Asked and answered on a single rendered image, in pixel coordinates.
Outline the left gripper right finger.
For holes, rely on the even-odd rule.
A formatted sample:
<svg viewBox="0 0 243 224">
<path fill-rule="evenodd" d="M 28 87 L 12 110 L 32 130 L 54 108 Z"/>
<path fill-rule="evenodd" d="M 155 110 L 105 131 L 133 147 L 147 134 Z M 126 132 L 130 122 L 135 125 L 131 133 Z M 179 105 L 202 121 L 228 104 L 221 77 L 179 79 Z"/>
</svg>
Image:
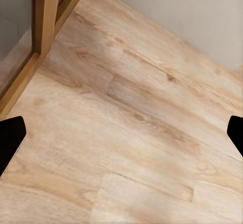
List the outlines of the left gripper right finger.
<svg viewBox="0 0 243 224">
<path fill-rule="evenodd" d="M 227 134 L 243 156 L 243 118 L 238 116 L 231 116 Z"/>
</svg>

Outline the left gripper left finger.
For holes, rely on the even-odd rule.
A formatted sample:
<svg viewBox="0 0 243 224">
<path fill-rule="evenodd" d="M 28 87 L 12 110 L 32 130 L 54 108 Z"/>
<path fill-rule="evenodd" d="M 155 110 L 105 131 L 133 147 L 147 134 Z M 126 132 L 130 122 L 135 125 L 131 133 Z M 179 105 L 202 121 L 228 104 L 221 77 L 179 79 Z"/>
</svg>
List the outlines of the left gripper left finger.
<svg viewBox="0 0 243 224">
<path fill-rule="evenodd" d="M 0 121 L 0 176 L 26 136 L 22 116 Z"/>
</svg>

